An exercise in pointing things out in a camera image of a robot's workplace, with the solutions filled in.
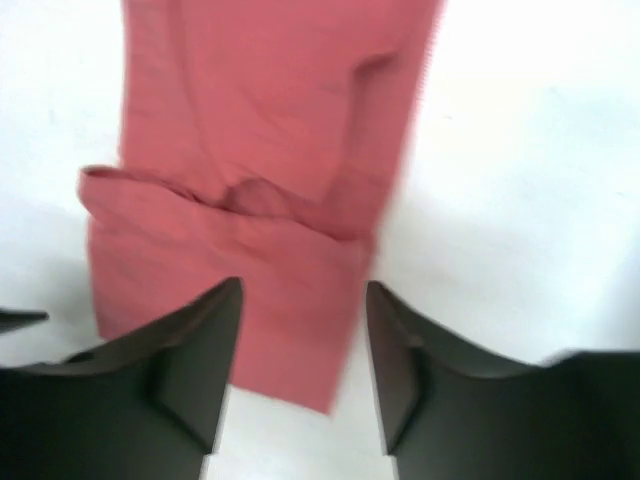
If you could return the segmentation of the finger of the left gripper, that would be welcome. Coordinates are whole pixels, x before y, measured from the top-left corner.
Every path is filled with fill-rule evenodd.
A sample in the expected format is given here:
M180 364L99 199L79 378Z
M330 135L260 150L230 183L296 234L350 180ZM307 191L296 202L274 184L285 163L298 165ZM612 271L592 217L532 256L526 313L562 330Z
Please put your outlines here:
M49 319L45 311L23 311L2 309L0 311L0 333L8 333L33 326Z

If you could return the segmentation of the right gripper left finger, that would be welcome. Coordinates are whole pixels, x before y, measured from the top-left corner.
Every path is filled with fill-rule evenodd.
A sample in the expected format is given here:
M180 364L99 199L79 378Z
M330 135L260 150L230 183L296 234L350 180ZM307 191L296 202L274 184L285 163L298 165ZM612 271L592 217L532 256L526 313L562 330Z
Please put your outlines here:
M191 304L64 362L1 371L5 479L196 479L216 444L243 292Z

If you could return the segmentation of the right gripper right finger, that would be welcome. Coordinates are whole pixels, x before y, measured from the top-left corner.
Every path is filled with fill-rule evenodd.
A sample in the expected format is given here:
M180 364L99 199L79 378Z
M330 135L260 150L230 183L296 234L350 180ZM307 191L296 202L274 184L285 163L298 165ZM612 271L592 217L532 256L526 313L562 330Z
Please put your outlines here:
M639 356L577 352L547 366L489 352L366 292L386 452L401 479L635 479Z

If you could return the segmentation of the salmon pink t shirt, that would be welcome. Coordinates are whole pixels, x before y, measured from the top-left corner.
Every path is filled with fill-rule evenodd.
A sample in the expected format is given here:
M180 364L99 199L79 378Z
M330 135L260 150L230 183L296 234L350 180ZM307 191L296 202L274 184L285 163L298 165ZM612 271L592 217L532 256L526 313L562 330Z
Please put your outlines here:
M232 276L233 384L334 403L436 1L126 1L116 166L79 197L98 331Z

